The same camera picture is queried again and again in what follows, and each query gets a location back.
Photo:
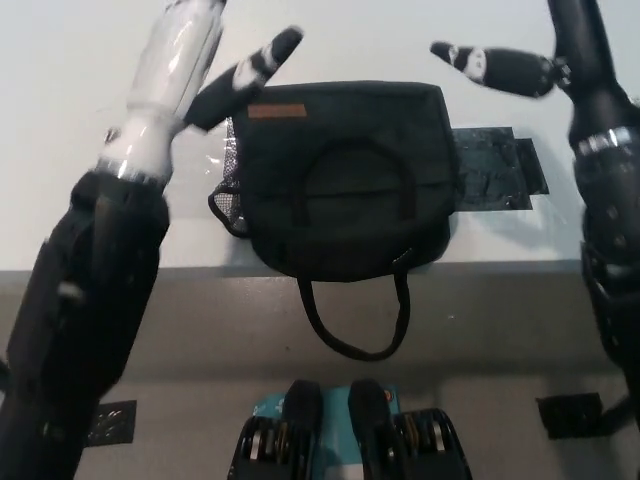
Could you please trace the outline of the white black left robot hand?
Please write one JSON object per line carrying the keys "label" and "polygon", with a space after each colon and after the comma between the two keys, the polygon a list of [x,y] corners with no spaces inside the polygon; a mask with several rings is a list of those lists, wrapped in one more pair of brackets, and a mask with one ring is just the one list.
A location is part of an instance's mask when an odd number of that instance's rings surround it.
{"label": "white black left robot hand", "polygon": [[98,170],[165,187],[173,174],[173,139],[188,126],[208,132],[248,106],[303,39],[302,30],[290,26],[208,82],[225,6],[223,1],[167,5],[139,59],[125,120],[106,140]]}

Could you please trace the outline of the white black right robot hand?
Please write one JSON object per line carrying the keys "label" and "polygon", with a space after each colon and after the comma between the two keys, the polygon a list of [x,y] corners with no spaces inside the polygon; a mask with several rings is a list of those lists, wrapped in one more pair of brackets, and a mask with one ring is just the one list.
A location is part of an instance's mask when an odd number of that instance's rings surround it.
{"label": "white black right robot hand", "polygon": [[582,155],[639,142],[639,108],[619,84],[595,1],[548,3],[555,31],[551,58],[503,47],[438,41],[430,52],[472,82],[496,91],[541,98],[554,88],[573,104],[569,143]]}

